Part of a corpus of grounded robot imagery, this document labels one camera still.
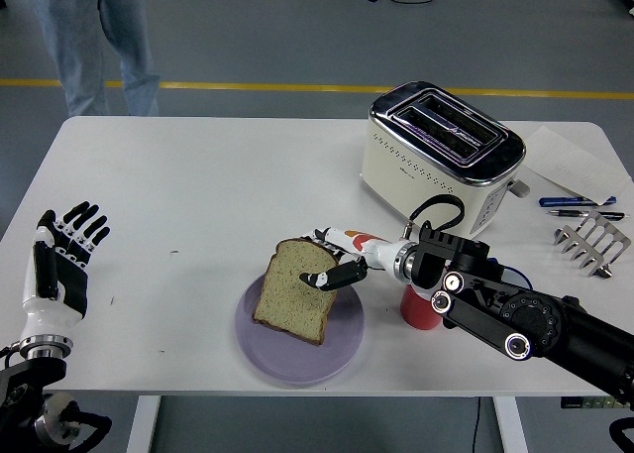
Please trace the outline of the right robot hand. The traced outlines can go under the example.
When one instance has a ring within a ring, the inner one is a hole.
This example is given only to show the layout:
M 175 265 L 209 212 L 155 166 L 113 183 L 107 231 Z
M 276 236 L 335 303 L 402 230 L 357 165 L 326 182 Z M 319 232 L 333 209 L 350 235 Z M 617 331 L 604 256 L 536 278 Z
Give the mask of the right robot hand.
M 337 290 L 362 281 L 369 270 L 385 271 L 397 281 L 405 280 L 401 265 L 412 242 L 392 243 L 368 233 L 332 227 L 315 229 L 308 238 L 339 261 L 334 268 L 321 273 L 301 273 L 299 278 L 308 286 L 322 291 Z

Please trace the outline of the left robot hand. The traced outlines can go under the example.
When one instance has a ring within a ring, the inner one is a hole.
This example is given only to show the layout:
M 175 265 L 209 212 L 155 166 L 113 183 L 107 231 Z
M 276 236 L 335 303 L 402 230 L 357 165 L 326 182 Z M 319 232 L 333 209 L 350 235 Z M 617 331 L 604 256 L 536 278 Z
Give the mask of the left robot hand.
M 83 201 L 63 215 L 47 210 L 37 224 L 23 293 L 24 340 L 69 337 L 87 311 L 86 267 L 109 235 L 98 205 Z

